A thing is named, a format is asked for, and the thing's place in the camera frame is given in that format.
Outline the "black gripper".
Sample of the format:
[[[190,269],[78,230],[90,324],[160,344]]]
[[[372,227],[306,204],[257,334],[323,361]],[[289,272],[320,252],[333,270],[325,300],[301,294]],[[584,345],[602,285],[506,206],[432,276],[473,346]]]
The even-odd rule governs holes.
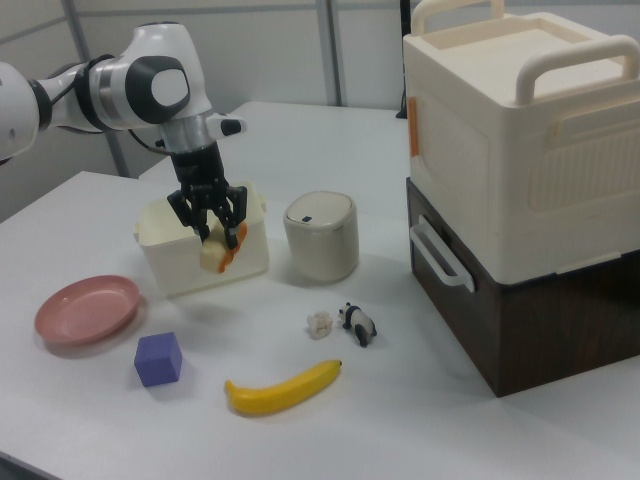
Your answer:
[[[228,185],[218,144],[174,154],[171,161],[180,189],[171,193],[167,201],[180,223],[190,227],[204,242],[210,235],[207,210],[211,210],[223,227],[227,247],[238,247],[248,191],[245,186]]]

